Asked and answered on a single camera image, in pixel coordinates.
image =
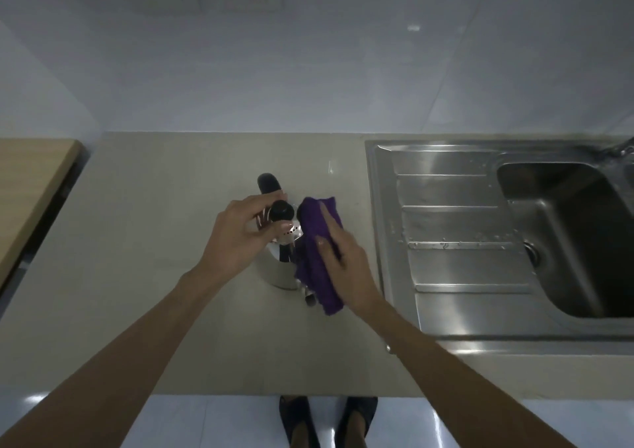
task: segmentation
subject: purple towel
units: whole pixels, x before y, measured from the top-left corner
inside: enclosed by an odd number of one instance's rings
[[[302,201],[297,210],[297,219],[302,225],[304,236],[300,238],[302,242],[296,246],[295,263],[297,264],[297,270],[295,271],[295,277],[314,291],[317,300],[323,306],[324,313],[330,316],[343,308],[344,304],[332,286],[332,281],[330,281],[330,276],[328,276],[326,266],[321,260],[317,250],[317,243],[315,242],[315,236],[321,236],[332,243],[326,220],[321,214],[320,201],[326,205],[329,213],[341,226],[341,219],[339,214],[337,214],[334,197],[329,197],[328,199],[306,197]],[[334,244],[332,246],[337,258],[340,258],[337,246]]]

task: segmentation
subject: stainless steel sink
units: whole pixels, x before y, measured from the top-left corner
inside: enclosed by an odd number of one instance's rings
[[[368,141],[385,298],[456,352],[634,354],[633,155],[604,148]]]
[[[596,168],[504,164],[498,180],[548,298],[577,317],[634,316],[634,217]]]

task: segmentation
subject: person's left arm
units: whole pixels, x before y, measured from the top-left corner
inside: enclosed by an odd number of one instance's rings
[[[118,447],[178,345],[220,288],[288,226],[247,222],[281,191],[232,201],[218,214],[198,264],[154,308],[118,335],[0,437],[5,447]]]

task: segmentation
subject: person's left hand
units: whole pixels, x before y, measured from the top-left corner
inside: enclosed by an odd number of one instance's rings
[[[266,244],[286,233],[293,224],[278,221],[261,231],[251,231],[247,223],[274,201],[286,198],[280,190],[229,203],[218,214],[202,258],[193,271],[222,286],[244,270]]]

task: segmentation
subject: black shoe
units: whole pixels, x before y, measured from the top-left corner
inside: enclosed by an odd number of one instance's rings
[[[350,415],[352,415],[353,411],[359,412],[359,414],[363,417],[363,420],[365,420],[365,433],[363,434],[365,437],[370,429],[370,423],[372,423],[372,419],[376,413],[377,405],[378,398],[376,398],[376,396],[373,398],[360,396],[348,397],[345,401],[344,414],[341,417],[341,421],[339,421],[339,426],[337,427],[337,432],[335,433],[335,446],[337,448],[345,447],[345,432],[348,428],[348,421],[350,420]]]
[[[308,429],[309,448],[320,448],[319,438],[317,438],[317,431],[315,431],[313,417],[311,416],[311,407],[306,396],[298,396],[289,402],[283,396],[280,396],[280,417],[286,437],[289,439],[289,444],[297,425],[304,422]]]

